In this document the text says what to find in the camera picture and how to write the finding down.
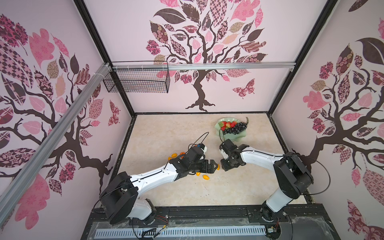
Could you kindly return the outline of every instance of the wire basket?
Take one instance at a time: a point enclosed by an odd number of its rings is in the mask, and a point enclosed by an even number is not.
[[[120,90],[127,93],[168,93],[170,83],[168,63],[166,61],[140,62],[154,64],[113,68],[112,72],[104,78],[108,92],[116,93]]]

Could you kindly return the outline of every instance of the fruit plate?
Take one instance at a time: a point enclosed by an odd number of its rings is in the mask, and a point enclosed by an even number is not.
[[[238,141],[240,141],[240,139],[242,139],[243,137],[245,137],[247,135],[246,130],[244,130],[244,131],[242,131],[236,135],[232,134],[232,133],[227,133],[224,135],[224,139],[223,139],[223,132],[220,131],[220,126],[219,126],[219,123],[222,121],[226,121],[226,122],[233,122],[233,121],[241,122],[241,121],[236,119],[236,118],[222,118],[219,121],[217,121],[217,123],[215,125],[216,135],[219,136],[219,133],[220,133],[221,139],[223,141],[226,139],[231,139],[232,141],[238,142]]]

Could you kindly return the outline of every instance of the pink leaf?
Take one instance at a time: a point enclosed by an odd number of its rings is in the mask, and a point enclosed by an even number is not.
[[[262,21],[263,21],[263,11],[262,11],[262,8],[260,7],[259,10],[257,10],[256,18],[255,18],[256,28],[262,23]]]
[[[372,103],[372,94],[369,92],[359,99],[358,104],[362,107],[369,107]]]
[[[53,53],[53,50],[55,49],[55,46],[48,42],[49,34],[47,30],[41,28],[40,35],[41,36],[37,33],[32,33],[32,36],[29,36],[31,52],[35,57],[36,62],[39,64],[39,67],[41,67],[41,63],[44,60],[53,59],[53,55],[51,53]]]
[[[224,79],[225,81],[228,81],[228,82],[229,82],[229,77],[228,77],[227,75],[223,75],[223,79]]]
[[[193,39],[192,47],[193,49],[198,49],[200,47],[200,43],[196,39]]]
[[[341,118],[346,120],[347,122],[352,122],[358,119],[360,116],[361,116],[360,113],[348,113]]]
[[[67,111],[67,105],[64,101],[64,98],[59,98],[55,103],[55,111],[58,113],[65,113]]]
[[[38,122],[38,121],[25,122],[23,123],[23,127],[25,128],[25,130],[27,130],[32,134],[38,134],[41,130],[41,122]]]
[[[45,108],[45,103],[38,98],[29,97],[29,101],[31,102],[32,107],[36,111],[42,111]]]
[[[224,47],[224,45],[222,45],[222,44],[214,46],[214,48],[213,48],[214,53],[216,53],[216,54],[220,53],[223,50],[223,47]]]
[[[377,129],[377,134],[380,137],[384,137],[384,123],[380,124],[379,128]]]
[[[358,169],[358,168],[355,168],[355,170],[352,171],[351,176],[352,176],[352,181],[353,181],[353,183],[354,183],[356,186],[359,185],[361,176],[360,176],[360,172],[359,172],[359,169]]]

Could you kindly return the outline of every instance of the floral patterned leaf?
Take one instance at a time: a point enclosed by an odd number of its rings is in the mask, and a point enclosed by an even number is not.
[[[49,188],[57,193],[60,193],[61,195],[61,183],[54,179],[49,179]]]
[[[209,17],[209,12],[207,12],[207,15],[204,17],[203,22],[201,24],[201,30],[205,31],[211,26],[211,18]]]
[[[18,104],[23,105],[25,102],[25,91],[19,84],[5,78],[2,74],[3,83],[9,96]]]
[[[249,73],[247,69],[228,69],[227,70],[228,76],[233,78],[241,77],[246,73]]]
[[[253,24],[253,21],[243,27],[243,31],[242,31],[243,36],[245,36],[249,32],[249,30],[251,30],[252,24]]]
[[[376,154],[375,156],[372,157],[373,160],[384,164],[384,154]]]
[[[220,28],[217,30],[217,40],[221,40],[224,38],[228,30],[228,23],[227,21],[223,21],[220,25]]]
[[[326,84],[325,84],[325,81],[324,80],[317,80],[316,82],[314,82],[311,87],[313,88],[313,90],[315,91],[321,91],[325,88]]]
[[[370,127],[362,127],[357,132],[357,137],[365,137],[368,134],[370,134],[373,130],[375,130],[376,127],[370,128]]]
[[[170,40],[172,43],[172,47],[175,50],[175,52],[181,56],[187,56],[187,52],[185,51],[185,48],[181,46],[178,42],[175,42],[174,40]]]
[[[164,18],[164,20],[170,24],[178,24],[178,23],[185,22],[185,20],[186,20],[185,17],[180,12],[178,12],[177,10],[172,9],[172,8],[161,9],[160,11],[155,13],[155,15],[153,15],[153,16],[156,16],[156,15]]]
[[[57,66],[56,60],[48,64],[47,73],[49,78],[57,78],[57,76],[59,75],[59,66]]]
[[[262,43],[255,43],[255,42],[250,42],[250,43],[246,43],[246,44],[243,44],[243,45],[240,45],[240,47],[242,47],[246,52],[250,53],[250,52],[257,52],[260,50],[261,47],[265,46],[266,45],[266,42],[262,42]]]
[[[9,140],[11,140],[9,131],[0,132],[0,149],[5,147],[9,143]]]
[[[0,124],[6,124],[13,118],[13,108],[7,107],[0,110]]]
[[[352,181],[353,181],[353,183],[355,184],[355,187],[356,187],[357,185],[360,184],[360,179],[361,179],[361,175],[360,175],[359,169],[355,168],[352,171],[351,176],[352,176]]]
[[[51,170],[49,170],[47,176],[45,177],[45,179],[49,178],[49,177],[53,177],[57,172],[57,167],[54,166],[53,168],[51,168]]]
[[[379,85],[379,86],[383,86],[384,85],[384,73],[381,73],[381,72],[378,72],[378,71],[373,71],[373,74],[372,74],[372,80],[373,80],[373,83],[376,84],[376,85]]]
[[[89,117],[96,119],[100,116],[103,108],[103,99],[95,99],[89,107]]]
[[[345,148],[346,148],[346,146],[344,146],[344,145],[337,145],[333,149],[332,153],[341,153]]]
[[[367,169],[362,180],[372,197],[384,205],[384,177],[377,172]]]
[[[353,82],[357,85],[363,85],[366,83],[364,76],[356,71],[353,71]]]
[[[321,113],[321,111],[320,110],[316,110],[316,111],[314,111],[313,113],[311,113],[311,115],[308,117],[308,118],[316,118],[317,117],[317,115],[319,115]]]
[[[91,75],[89,72],[89,66],[88,64],[85,64],[85,69],[83,68],[79,74],[76,77],[76,81],[74,85],[85,85],[88,83],[88,80],[90,79]]]
[[[337,94],[339,96],[340,104],[345,102],[349,96],[350,84],[349,84],[349,73],[344,77],[344,79],[340,82]]]
[[[0,167],[17,167],[29,161],[35,153],[33,149],[17,148],[0,154]]]
[[[348,12],[352,12],[354,10],[359,9],[361,6],[363,6],[368,0],[356,0],[356,2],[351,6],[351,8],[348,10]]]
[[[362,38],[362,55],[368,62],[384,65],[384,43],[376,38]]]
[[[351,154],[352,152],[350,148],[347,148],[344,151],[342,151],[340,154],[340,164],[348,160],[351,157]]]

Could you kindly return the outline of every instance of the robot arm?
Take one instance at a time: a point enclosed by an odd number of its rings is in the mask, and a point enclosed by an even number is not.
[[[251,163],[276,174],[279,188],[263,203],[260,210],[261,217],[267,222],[272,222],[285,205],[297,199],[313,184],[311,173],[294,153],[273,154],[245,144],[237,147],[229,139],[225,140],[219,149],[224,157],[221,164],[225,171]]]

